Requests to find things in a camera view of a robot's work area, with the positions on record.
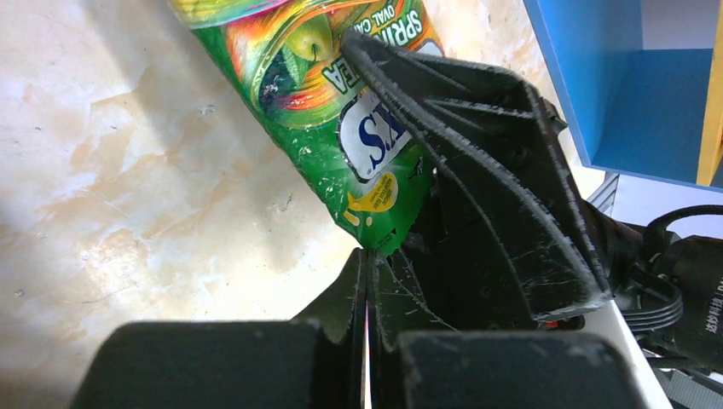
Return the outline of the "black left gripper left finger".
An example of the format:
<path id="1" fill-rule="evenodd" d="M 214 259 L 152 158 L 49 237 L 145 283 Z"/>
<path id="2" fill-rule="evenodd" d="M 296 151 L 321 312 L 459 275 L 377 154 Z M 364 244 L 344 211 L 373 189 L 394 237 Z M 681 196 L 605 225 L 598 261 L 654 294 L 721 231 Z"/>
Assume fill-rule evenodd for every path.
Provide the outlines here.
<path id="1" fill-rule="evenodd" d="M 361 408 L 367 253 L 289 320 L 137 321 L 98 349 L 74 408 Z"/>

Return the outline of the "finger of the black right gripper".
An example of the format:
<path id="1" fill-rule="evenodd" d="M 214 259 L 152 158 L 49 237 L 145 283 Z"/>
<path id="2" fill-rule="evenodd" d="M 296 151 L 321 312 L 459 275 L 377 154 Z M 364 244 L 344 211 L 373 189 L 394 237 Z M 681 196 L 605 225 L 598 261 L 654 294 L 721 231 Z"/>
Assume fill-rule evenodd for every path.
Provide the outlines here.
<path id="1" fill-rule="evenodd" d="M 462 331 L 536 330 L 518 282 L 480 216 L 433 188 L 403 243 L 429 309 Z"/>
<path id="2" fill-rule="evenodd" d="M 489 230 L 537 320 L 611 298 L 590 213 L 552 110 L 515 72 L 392 46 L 355 30 L 344 57 Z"/>

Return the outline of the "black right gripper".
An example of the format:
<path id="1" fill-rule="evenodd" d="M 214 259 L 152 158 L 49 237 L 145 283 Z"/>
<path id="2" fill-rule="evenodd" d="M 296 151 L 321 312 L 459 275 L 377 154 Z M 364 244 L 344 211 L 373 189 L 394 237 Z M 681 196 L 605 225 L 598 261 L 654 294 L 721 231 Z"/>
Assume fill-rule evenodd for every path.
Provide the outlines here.
<path id="1" fill-rule="evenodd" d="M 642 345 L 669 367 L 722 368 L 722 242 L 680 239 L 668 226 L 691 216 L 720 215 L 717 204 L 669 212 L 647 226 L 619 222 L 583 200 L 564 162 L 556 107 L 541 105 L 542 164 L 552 180 L 541 204 L 541 318 L 579 319 L 616 302 Z"/>

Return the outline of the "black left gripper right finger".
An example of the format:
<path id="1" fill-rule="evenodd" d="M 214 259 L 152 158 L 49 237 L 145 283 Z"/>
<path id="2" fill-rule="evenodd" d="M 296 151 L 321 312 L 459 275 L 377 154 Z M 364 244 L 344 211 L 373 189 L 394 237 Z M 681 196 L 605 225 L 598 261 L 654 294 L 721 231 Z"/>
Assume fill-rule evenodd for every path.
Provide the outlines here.
<path id="1" fill-rule="evenodd" d="M 644 408 L 631 366 L 579 331 L 460 331 L 367 254 L 374 408 Z"/>

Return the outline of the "green candy bag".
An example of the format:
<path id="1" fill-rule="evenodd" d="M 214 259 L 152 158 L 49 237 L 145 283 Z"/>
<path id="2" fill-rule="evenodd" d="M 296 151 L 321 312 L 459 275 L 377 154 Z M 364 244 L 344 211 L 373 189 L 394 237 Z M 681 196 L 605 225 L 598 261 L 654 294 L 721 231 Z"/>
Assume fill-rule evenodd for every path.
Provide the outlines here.
<path id="1" fill-rule="evenodd" d="M 408 235 L 431 166 L 342 55 L 357 30 L 432 55 L 439 37 L 421 1 L 174 1 L 272 141 L 362 246 L 385 254 Z"/>

